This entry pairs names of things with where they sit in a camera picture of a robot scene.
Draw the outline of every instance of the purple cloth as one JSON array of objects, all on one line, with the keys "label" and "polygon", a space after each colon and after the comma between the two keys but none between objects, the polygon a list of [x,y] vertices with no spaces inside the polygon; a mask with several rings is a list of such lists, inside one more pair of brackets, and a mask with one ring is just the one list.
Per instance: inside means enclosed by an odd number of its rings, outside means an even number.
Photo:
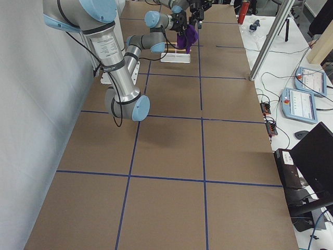
[{"label": "purple cloth", "polygon": [[186,48],[186,53],[189,54],[191,46],[198,40],[199,35],[194,26],[188,25],[185,30],[185,34],[179,35],[177,33],[177,47],[184,49]]}]

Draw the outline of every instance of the small black object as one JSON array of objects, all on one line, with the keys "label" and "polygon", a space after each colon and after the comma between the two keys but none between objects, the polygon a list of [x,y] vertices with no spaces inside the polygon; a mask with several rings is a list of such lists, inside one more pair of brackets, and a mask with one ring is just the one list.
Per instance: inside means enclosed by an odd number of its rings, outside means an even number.
[{"label": "small black object", "polygon": [[318,236],[315,236],[315,235],[310,235],[310,237],[312,237],[313,239],[315,239],[315,240],[319,240],[319,237]]},{"label": "small black object", "polygon": [[253,24],[250,25],[250,30],[256,31],[258,26],[260,27],[259,20],[255,21]]},{"label": "small black object", "polygon": [[301,140],[304,138],[304,136],[306,136],[309,132],[307,130],[302,130],[302,131],[298,131],[296,132],[294,135],[298,140]]}]

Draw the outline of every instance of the black monitor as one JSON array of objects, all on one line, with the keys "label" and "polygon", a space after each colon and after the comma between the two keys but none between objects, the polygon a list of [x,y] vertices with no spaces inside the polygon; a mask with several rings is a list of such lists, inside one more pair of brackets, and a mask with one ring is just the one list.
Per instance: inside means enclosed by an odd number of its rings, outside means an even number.
[{"label": "black monitor", "polygon": [[319,122],[290,150],[294,164],[317,194],[319,200],[289,207],[291,216],[314,209],[333,208],[333,133]]}]

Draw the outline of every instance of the brown cardboard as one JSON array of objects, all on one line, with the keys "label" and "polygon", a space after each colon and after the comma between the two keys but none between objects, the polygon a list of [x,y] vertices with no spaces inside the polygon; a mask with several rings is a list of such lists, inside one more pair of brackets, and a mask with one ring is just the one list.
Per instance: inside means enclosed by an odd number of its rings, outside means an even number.
[{"label": "brown cardboard", "polygon": [[213,119],[263,121],[254,82],[238,79],[201,79],[202,116]]},{"label": "brown cardboard", "polygon": [[112,249],[127,178],[57,173],[25,250]]},{"label": "brown cardboard", "polygon": [[264,124],[204,121],[208,180],[281,185]]},{"label": "brown cardboard", "polygon": [[204,12],[203,25],[206,25],[205,22],[236,23],[238,26],[234,7],[229,4],[213,4],[210,9]]},{"label": "brown cardboard", "polygon": [[205,23],[199,35],[203,46],[244,47],[238,25]]},{"label": "brown cardboard", "polygon": [[[122,18],[158,9],[126,1]],[[124,39],[149,32],[139,21],[121,20]],[[26,250],[114,249],[125,193],[117,250],[297,249],[283,189],[260,186],[280,180],[253,83],[226,79],[247,77],[245,50],[216,48],[240,46],[238,26],[208,23],[236,23],[233,7],[214,5],[205,22],[201,79],[198,46],[189,65],[141,60],[150,117],[117,128],[109,114],[81,112],[58,169],[91,174],[56,173]],[[94,83],[85,110],[105,110],[105,88]]]},{"label": "brown cardboard", "polygon": [[150,73],[170,74],[177,76],[199,76],[198,47],[193,46],[191,51],[191,62],[189,64],[176,64],[172,62],[152,61]]},{"label": "brown cardboard", "polygon": [[124,10],[120,16],[120,19],[131,18],[131,19],[144,19],[146,12],[154,10],[159,11],[160,6],[148,5],[146,3],[126,1]]},{"label": "brown cardboard", "polygon": [[151,115],[201,117],[199,78],[149,76],[146,95]]},{"label": "brown cardboard", "polygon": [[[147,81],[147,75],[139,74],[136,80],[136,86],[140,89],[141,93],[144,92]],[[95,78],[89,94],[85,100],[82,110],[90,111],[103,111],[107,112],[104,104],[105,92],[110,85],[101,84],[98,78]]]},{"label": "brown cardboard", "polygon": [[207,183],[211,250],[297,250],[282,188]]},{"label": "brown cardboard", "polygon": [[58,169],[128,174],[136,130],[137,122],[124,119],[118,129],[109,114],[83,112]]},{"label": "brown cardboard", "polygon": [[201,47],[201,75],[247,79],[250,67],[243,48]]},{"label": "brown cardboard", "polygon": [[131,178],[119,250],[206,249],[203,184]]},{"label": "brown cardboard", "polygon": [[140,124],[132,174],[202,179],[200,120],[144,120]]}]

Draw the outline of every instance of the white desk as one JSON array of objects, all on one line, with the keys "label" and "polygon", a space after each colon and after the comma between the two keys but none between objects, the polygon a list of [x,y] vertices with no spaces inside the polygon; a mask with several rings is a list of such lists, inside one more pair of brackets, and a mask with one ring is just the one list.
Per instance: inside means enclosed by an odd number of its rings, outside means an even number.
[{"label": "white desk", "polygon": [[[250,33],[249,26],[250,24],[254,23],[257,19],[260,20],[261,26],[258,27],[257,31],[255,31],[254,33]],[[246,16],[243,25],[239,26],[244,47],[246,49],[260,50],[265,41],[266,35],[268,34],[271,28],[273,21],[274,17]],[[285,29],[286,27],[284,26],[280,33],[280,36],[278,36],[275,39],[271,51],[291,53],[291,52],[300,51],[308,47],[306,40],[304,39],[302,33],[300,32],[300,30],[298,29],[297,25],[293,20],[290,20],[288,42],[285,42]],[[304,52],[305,51],[302,51],[292,55],[270,52],[266,58],[263,67],[259,72],[259,75],[255,79],[255,87],[260,90],[263,90],[263,94],[267,95],[271,101],[277,100],[277,97],[275,95],[264,89],[260,77],[265,72],[272,73],[279,77],[293,76],[296,69],[296,65],[300,61]],[[247,57],[250,64],[250,68],[253,67],[253,64],[258,54],[259,52],[247,50]],[[320,65],[309,64],[306,59],[306,56],[304,57],[300,66],[315,70],[321,69]],[[290,78],[288,81],[288,78],[279,79],[269,74],[265,74],[263,76],[263,82],[268,90],[276,93],[278,96],[280,96],[285,87],[294,88],[294,78]],[[327,79],[327,84],[332,86],[332,84],[328,79]],[[332,89],[327,90],[327,96],[331,99],[333,98]],[[290,145],[288,148],[293,148],[298,143],[298,140],[294,137],[293,134],[300,130],[310,131],[313,127],[315,127],[315,124],[308,124],[302,121],[296,121],[285,118],[281,109],[281,103],[278,105],[278,107],[277,103],[278,102],[271,102],[271,112],[272,112],[271,116],[274,119],[277,119],[277,126],[283,129],[289,135]],[[325,109],[333,107],[333,103],[331,103],[329,100],[325,98],[320,98],[320,97],[315,98],[315,104],[317,108]],[[333,131],[333,111],[318,111],[317,116],[319,121],[322,121],[331,131]],[[286,148],[288,145],[287,137],[279,130],[278,133],[279,133],[278,136],[272,138],[271,146],[272,150],[274,151],[277,150],[278,148]],[[328,250],[333,249],[333,225],[331,223],[326,223],[326,227],[328,228],[327,230],[322,230],[322,231],[316,230],[315,235],[319,237],[319,240],[313,239],[311,249],[313,250],[317,249],[319,250],[320,248],[326,248]],[[306,230],[302,233],[299,233],[295,229],[295,234],[300,249],[302,248],[307,249],[310,240],[310,235],[312,234],[312,229]]]}]

